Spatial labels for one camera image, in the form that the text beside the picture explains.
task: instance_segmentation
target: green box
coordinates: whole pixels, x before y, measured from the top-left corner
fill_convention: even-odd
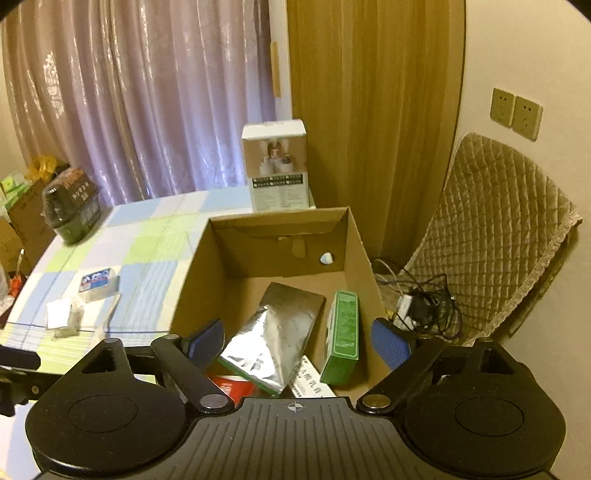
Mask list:
[[[338,290],[330,307],[324,368],[320,381],[343,385],[359,360],[359,300],[355,293]]]

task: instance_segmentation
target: wall socket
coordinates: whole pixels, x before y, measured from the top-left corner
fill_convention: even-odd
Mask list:
[[[514,106],[515,95],[498,88],[493,89],[491,118],[495,122],[500,123],[504,127],[510,128],[511,122],[513,121]]]
[[[513,131],[535,142],[540,131],[542,111],[543,107],[541,105],[526,98],[517,97],[513,114]]]

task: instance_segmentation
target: wall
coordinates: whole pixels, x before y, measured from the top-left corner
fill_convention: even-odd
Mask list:
[[[591,478],[591,22],[566,0],[467,0],[456,146],[474,131],[532,158],[578,205],[578,243],[505,346],[532,369],[567,422],[553,472]],[[489,118],[493,87],[544,107],[530,142]]]
[[[8,94],[4,82],[2,42],[0,41],[0,179],[15,170],[24,171],[25,168],[25,161],[18,144],[8,105]]]
[[[281,96],[275,98],[275,112],[278,120],[289,120],[291,116],[290,45],[287,34],[287,0],[269,0],[271,41],[277,42],[279,55],[279,82]]]

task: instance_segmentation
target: red package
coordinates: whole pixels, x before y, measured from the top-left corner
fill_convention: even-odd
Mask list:
[[[249,397],[252,395],[256,388],[248,380],[244,380],[242,377],[236,377],[234,375],[213,377],[212,382],[230,397],[235,405],[238,405],[242,397]]]

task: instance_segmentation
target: checkered tablecloth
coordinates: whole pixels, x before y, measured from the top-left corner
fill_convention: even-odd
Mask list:
[[[65,373],[105,336],[149,345],[170,327],[178,296],[207,220],[251,213],[247,187],[146,200],[106,212],[100,228],[78,245],[56,237],[24,286],[0,344],[35,350],[41,371]],[[111,267],[121,299],[108,325],[112,298],[85,304],[79,335],[55,340],[46,304],[76,297],[82,276]]]

